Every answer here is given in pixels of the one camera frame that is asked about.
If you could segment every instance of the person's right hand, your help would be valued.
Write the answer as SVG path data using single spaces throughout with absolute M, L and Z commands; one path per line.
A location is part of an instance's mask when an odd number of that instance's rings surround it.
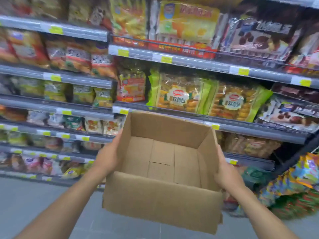
M 244 180 L 237 169 L 226 162 L 220 145 L 217 147 L 217 155 L 219 160 L 218 172 L 214 174 L 215 181 L 231 195 L 235 190 L 245 188 Z

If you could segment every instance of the yellow price tag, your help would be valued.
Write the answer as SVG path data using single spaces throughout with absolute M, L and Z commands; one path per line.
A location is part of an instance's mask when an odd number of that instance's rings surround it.
M 212 128 L 215 130 L 219 130 L 220 125 L 219 124 L 212 124 Z
M 123 50 L 123 49 L 118 49 L 117 50 L 118 56 L 123 56 L 123 57 L 129 57 L 129 51 L 128 50 Z
M 128 113 L 129 113 L 129 110 L 126 110 L 126 109 L 121 109 L 120 110 L 120 114 L 127 115 Z
M 248 76 L 249 75 L 249 69 L 239 68 L 238 69 L 238 74 L 240 76 Z
M 72 111 L 63 110 L 63 111 L 62 111 L 62 115 L 72 116 Z
M 302 85 L 302 86 L 306 86 L 306 87 L 310 87 L 310 85 L 311 85 L 311 80 L 309 79 L 307 79 L 307 80 L 304 80 L 304 79 L 302 79 L 301 81 L 300 81 L 300 85 Z
M 167 63 L 167 64 L 172 64 L 173 58 L 171 56 L 162 56 L 161 62 Z
M 62 134 L 62 138 L 70 139 L 70 134 Z
M 54 33 L 54 34 L 63 35 L 63 29 L 62 29 L 62 27 L 51 26 L 51 28 L 49 29 L 49 32 L 50 32 L 50 33 Z
M 61 82 L 61 76 L 59 75 L 51 75 L 51 80 Z
M 237 164 L 237 160 L 231 160 L 229 161 L 230 164 L 236 165 Z

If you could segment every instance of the forearm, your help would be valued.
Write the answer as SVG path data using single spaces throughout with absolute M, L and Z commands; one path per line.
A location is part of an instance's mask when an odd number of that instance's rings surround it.
M 90 169 L 46 210 L 38 215 L 15 239 L 69 238 L 78 218 L 103 178 Z
M 259 239 L 298 239 L 278 217 L 262 205 L 247 187 L 236 189 L 232 196 L 244 209 Z

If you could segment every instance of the open cardboard box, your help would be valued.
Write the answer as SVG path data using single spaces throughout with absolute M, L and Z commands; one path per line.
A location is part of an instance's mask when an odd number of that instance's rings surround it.
M 108 211 L 215 234 L 222 193 L 215 131 L 203 124 L 129 113 L 118 146 L 121 163 L 106 178 Z

